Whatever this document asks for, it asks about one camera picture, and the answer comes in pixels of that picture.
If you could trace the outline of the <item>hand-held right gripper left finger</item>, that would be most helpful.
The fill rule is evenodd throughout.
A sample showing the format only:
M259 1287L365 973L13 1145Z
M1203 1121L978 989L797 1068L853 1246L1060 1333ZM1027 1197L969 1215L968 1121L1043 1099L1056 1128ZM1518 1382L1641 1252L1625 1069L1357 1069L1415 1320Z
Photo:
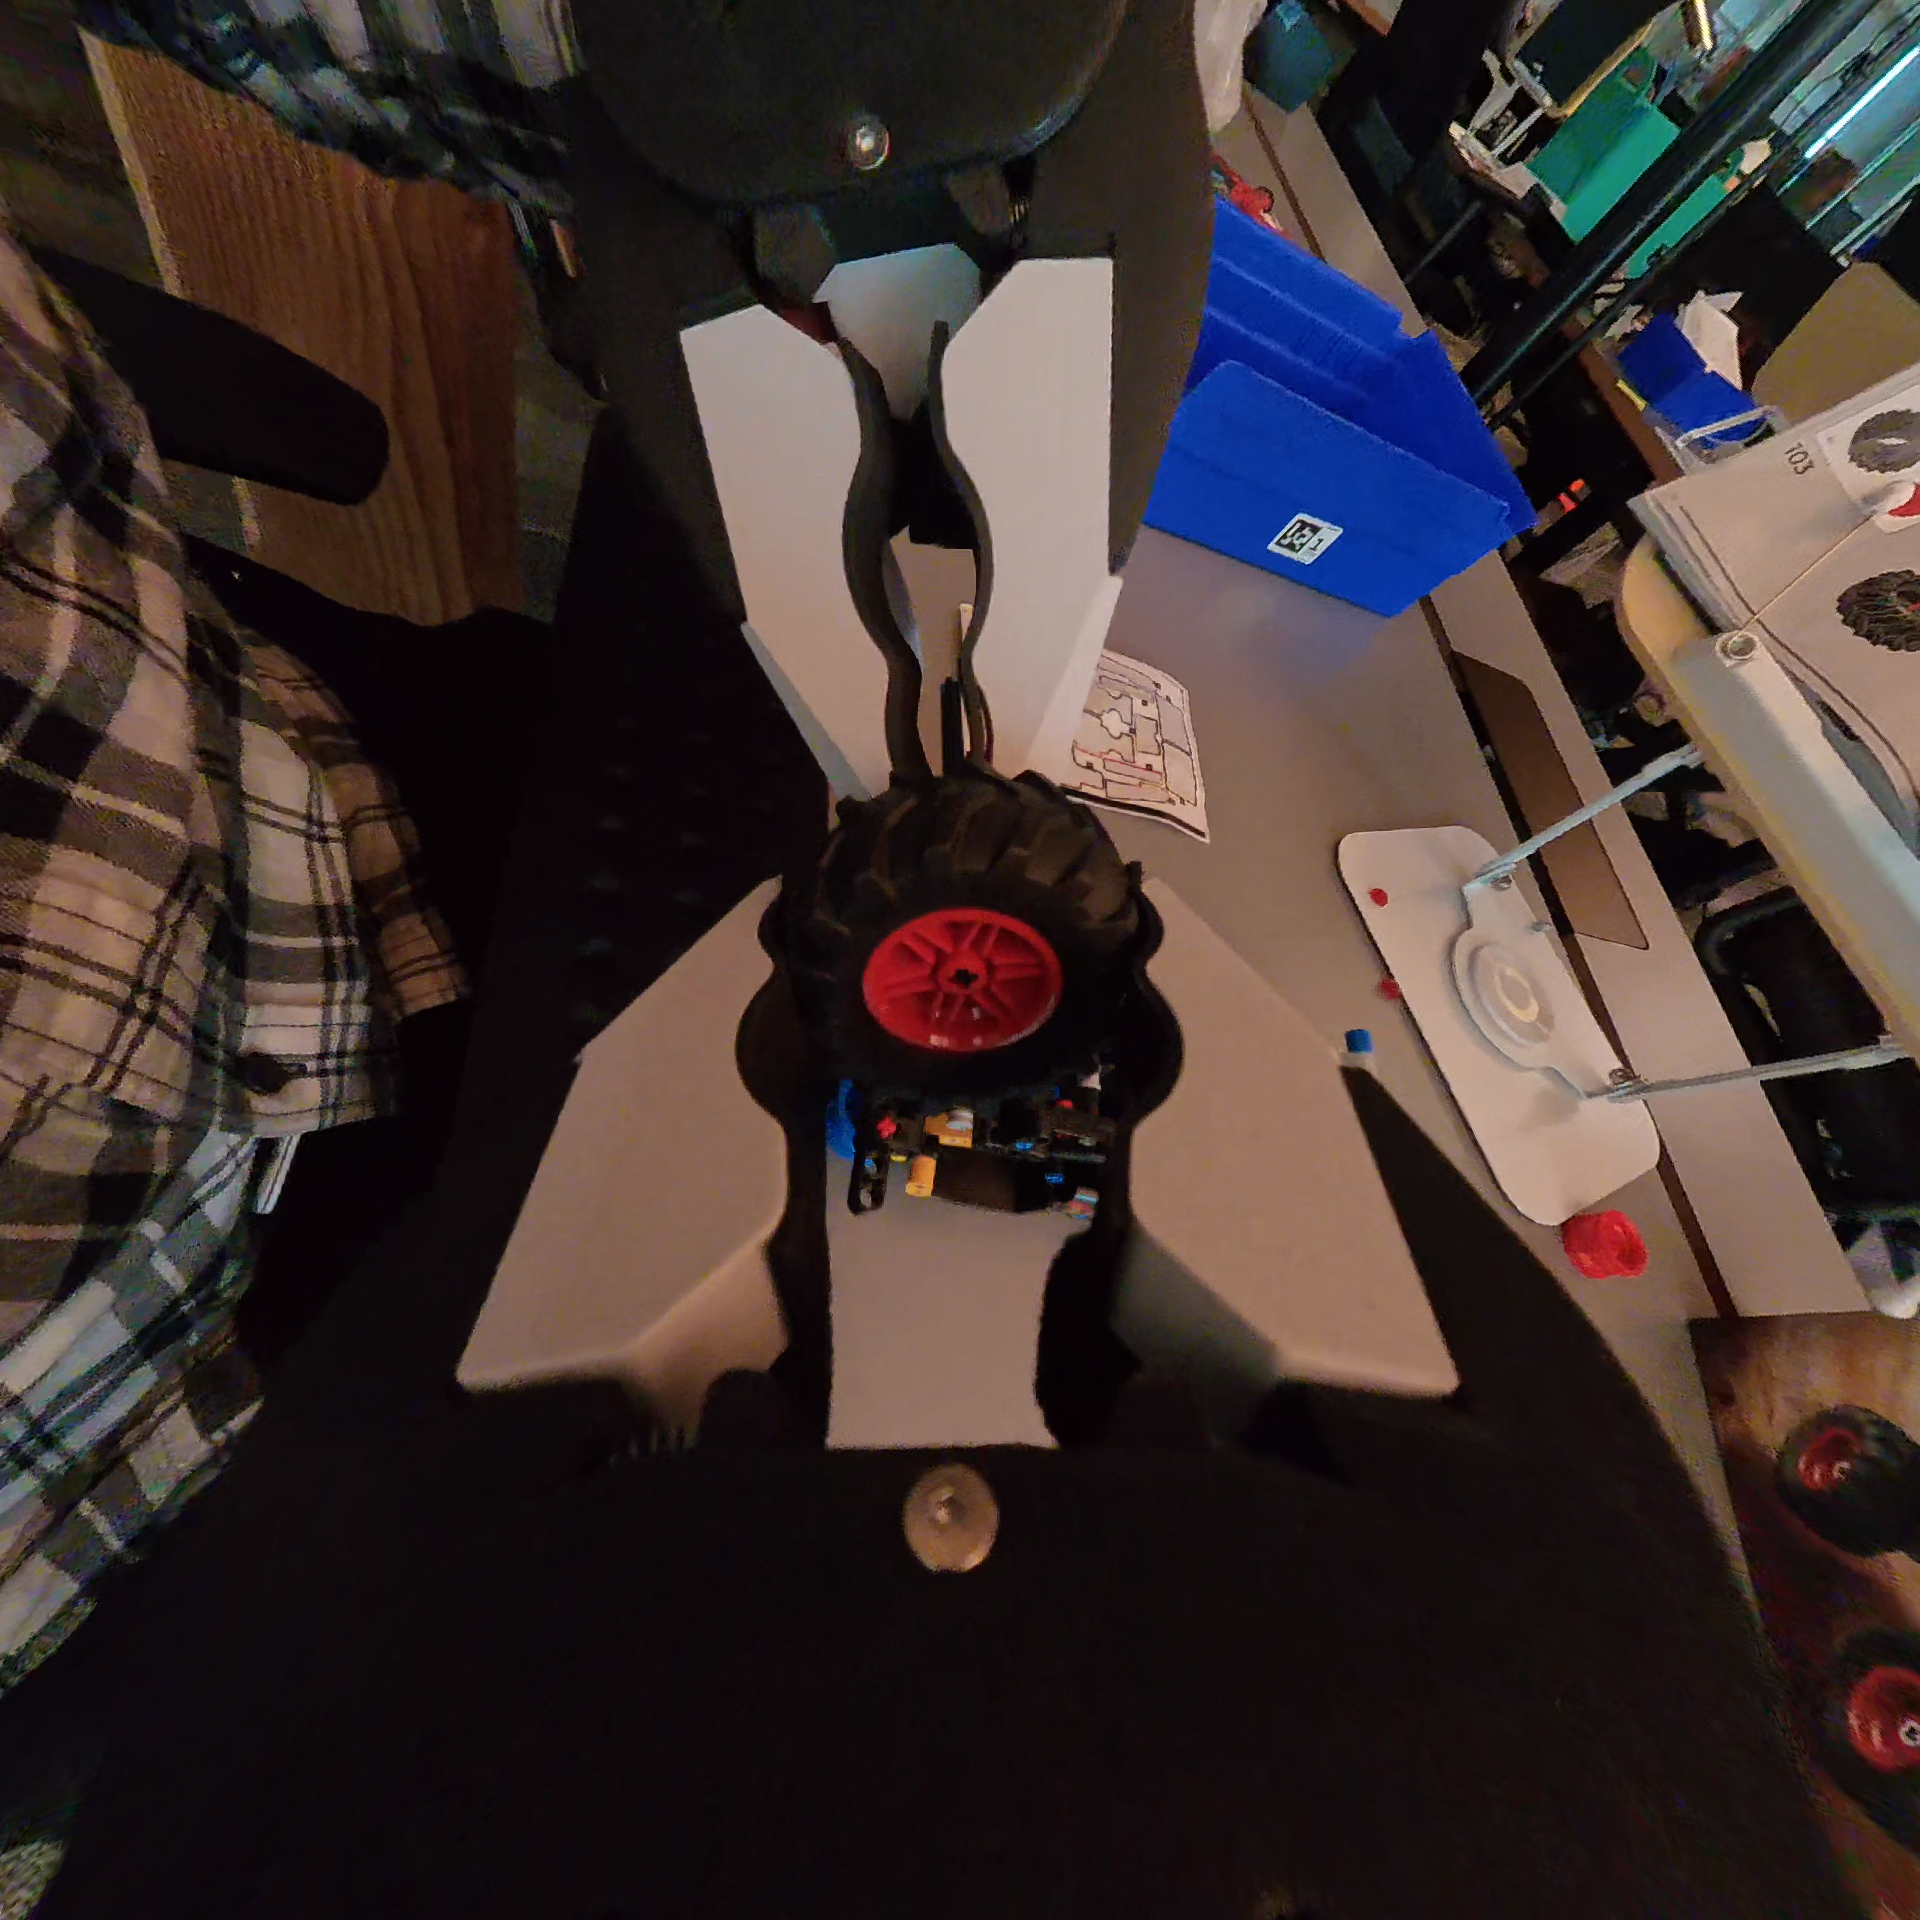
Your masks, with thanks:
M611 1382L694 1437L772 1371L830 1428L830 1080L760 882L578 1057L456 1357L471 1395Z

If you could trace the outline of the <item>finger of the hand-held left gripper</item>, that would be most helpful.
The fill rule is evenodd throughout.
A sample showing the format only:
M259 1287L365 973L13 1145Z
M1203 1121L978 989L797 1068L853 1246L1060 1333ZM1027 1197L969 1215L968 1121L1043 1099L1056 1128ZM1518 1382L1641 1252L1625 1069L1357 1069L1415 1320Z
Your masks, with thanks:
M942 352L942 441L969 498L969 667L1004 771L1066 771L1119 573L1112 555L1115 264L1027 259Z
M893 579L897 444L874 366L764 303L683 333L744 637L840 796L932 780Z

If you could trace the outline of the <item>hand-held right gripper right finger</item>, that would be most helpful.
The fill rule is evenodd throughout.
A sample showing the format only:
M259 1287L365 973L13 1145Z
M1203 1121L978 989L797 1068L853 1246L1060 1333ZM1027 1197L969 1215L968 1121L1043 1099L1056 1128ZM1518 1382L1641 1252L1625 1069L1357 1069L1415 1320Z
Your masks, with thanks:
M1337 1047L1170 882L1117 1026L1117 1140L1056 1258L1060 1446L1310 1446L1314 1398L1445 1407L1459 1371Z

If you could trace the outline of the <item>toy brick monster truck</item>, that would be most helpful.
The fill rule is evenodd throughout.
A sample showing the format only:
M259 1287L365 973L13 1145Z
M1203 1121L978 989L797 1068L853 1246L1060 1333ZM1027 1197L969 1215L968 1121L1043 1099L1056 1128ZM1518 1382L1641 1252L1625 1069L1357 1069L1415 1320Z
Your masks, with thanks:
M1001 774L973 745L958 681L944 684L942 733L942 771L932 771L932 780L968 771ZM1101 1102L1101 1075L1112 1054L1115 1032L1089 1068L1022 1091L973 1096L874 1091L830 1064L850 1113L850 1209L857 1215L874 1212L887 1182L900 1182L900 1196L920 1200L1092 1217L1115 1150L1115 1117Z

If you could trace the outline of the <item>black toy wheel red rim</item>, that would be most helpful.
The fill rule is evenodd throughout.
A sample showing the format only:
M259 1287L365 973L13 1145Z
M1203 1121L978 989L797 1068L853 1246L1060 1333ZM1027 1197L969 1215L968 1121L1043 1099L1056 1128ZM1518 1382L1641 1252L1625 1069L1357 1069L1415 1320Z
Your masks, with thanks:
M929 1096L1089 1068L1142 939L1138 869L1083 800L1031 771L845 800L780 904L795 1000L830 1064Z

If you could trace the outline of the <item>person's left forearm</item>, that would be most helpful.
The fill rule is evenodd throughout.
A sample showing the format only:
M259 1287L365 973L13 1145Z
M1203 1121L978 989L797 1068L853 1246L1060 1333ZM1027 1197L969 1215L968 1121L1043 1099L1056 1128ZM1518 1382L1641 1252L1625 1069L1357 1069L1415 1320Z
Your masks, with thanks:
M169 56L392 179L562 203L569 2L166 2Z

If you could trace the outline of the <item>grey desk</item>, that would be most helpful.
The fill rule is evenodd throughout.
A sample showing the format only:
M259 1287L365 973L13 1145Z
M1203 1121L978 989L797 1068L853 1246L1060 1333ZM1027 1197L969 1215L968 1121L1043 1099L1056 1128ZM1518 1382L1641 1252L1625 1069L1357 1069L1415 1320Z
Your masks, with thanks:
M1142 532L1115 643L1192 693L1211 841L1117 820L1117 841L1175 890L1330 1051L1370 1027L1375 1077L1588 1313L1692 1473L1751 1586L1689 1322L1735 1309L1865 1309L1790 1143L1754 1087L1654 1102L1666 1154L1600 1196L1649 1246L1643 1280L1583 1280L1558 1233L1495 1189L1337 870L1357 828L1484 832L1495 848L1610 780L1499 559L1383 621L1209 548ZM832 1203L837 1333L830 1443L1046 1446L1037 1401L1051 1215L1006 1217L893 1197Z

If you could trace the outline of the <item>blue storage bin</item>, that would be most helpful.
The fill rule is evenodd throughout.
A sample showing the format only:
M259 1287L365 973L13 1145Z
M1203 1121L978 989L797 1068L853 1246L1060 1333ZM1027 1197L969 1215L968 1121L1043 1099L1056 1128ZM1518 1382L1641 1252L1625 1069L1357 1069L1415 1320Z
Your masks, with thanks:
M1429 333L1211 203L1204 312L1142 521L1397 617L1535 526Z

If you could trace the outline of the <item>white sticker sheet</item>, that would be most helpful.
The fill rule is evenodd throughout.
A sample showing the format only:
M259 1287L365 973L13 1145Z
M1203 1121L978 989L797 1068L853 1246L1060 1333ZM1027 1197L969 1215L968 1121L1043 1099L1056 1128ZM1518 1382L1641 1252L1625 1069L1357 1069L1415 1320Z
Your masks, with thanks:
M1211 841L1189 690L1152 662L1104 650L1058 785L1082 804Z

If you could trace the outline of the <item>white base metal stand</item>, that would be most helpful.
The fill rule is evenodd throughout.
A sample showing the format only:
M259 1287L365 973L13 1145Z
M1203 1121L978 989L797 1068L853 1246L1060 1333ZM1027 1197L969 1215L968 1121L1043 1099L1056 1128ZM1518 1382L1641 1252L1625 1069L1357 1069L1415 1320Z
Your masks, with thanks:
M1700 768L1700 748L1649 760L1634 780L1495 852L1477 828L1363 828L1337 848L1373 944L1404 989L1435 1068L1502 1196L1561 1228L1655 1170L1654 1102L1692 1091L1865 1075L1908 1062L1895 1039L1710 1075L1649 1077L1619 1057L1548 919L1518 888L1556 840L1655 780ZM1375 908L1370 888L1389 888Z

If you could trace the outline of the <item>printed toy truck box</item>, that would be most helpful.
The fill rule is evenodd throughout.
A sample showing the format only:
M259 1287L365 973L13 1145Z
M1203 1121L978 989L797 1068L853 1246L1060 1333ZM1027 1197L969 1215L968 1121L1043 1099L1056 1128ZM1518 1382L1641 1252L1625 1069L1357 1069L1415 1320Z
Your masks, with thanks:
M1843 1875L1917 1917L1917 1320L1716 1320L1692 1351Z

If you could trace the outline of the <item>green box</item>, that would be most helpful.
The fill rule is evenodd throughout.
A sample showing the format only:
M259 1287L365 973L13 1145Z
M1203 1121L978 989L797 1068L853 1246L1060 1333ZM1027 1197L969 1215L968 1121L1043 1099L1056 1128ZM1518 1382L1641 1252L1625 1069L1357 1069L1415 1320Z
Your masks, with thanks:
M1568 241L1583 241L1608 211L1673 151L1682 128L1658 102L1662 69L1622 57L1583 105L1527 157Z

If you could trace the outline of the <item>small blue bin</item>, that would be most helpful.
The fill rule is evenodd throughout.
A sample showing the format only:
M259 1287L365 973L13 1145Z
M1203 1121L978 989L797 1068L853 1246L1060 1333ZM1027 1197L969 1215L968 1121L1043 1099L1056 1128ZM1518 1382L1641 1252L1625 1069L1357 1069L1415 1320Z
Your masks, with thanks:
M1617 367L1646 411L1692 452L1748 444L1763 432L1763 411L1737 379L1708 366L1674 312L1655 312L1629 333L1617 346Z

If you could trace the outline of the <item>black metal pole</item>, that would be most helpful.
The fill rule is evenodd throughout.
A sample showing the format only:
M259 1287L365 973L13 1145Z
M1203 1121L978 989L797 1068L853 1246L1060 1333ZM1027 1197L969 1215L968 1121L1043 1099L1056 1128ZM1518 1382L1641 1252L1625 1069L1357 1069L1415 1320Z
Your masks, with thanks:
M1491 327L1463 367L1478 411L1488 411L1513 372L1561 337L1572 312L1708 179L1719 163L1757 134L1770 111L1851 37L1872 2L1796 2L1790 20L1740 71L1682 128L1674 142L1622 189L1617 204L1548 271L1548 278Z

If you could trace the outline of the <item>raised white wooden-edged platform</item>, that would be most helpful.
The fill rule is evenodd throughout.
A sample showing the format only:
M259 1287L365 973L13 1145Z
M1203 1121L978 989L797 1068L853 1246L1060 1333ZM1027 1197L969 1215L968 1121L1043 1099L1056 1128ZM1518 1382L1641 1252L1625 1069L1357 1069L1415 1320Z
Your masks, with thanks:
M1917 1054L1917 736L1856 732L1763 640L1710 631L1646 530L1619 621L1886 1032Z

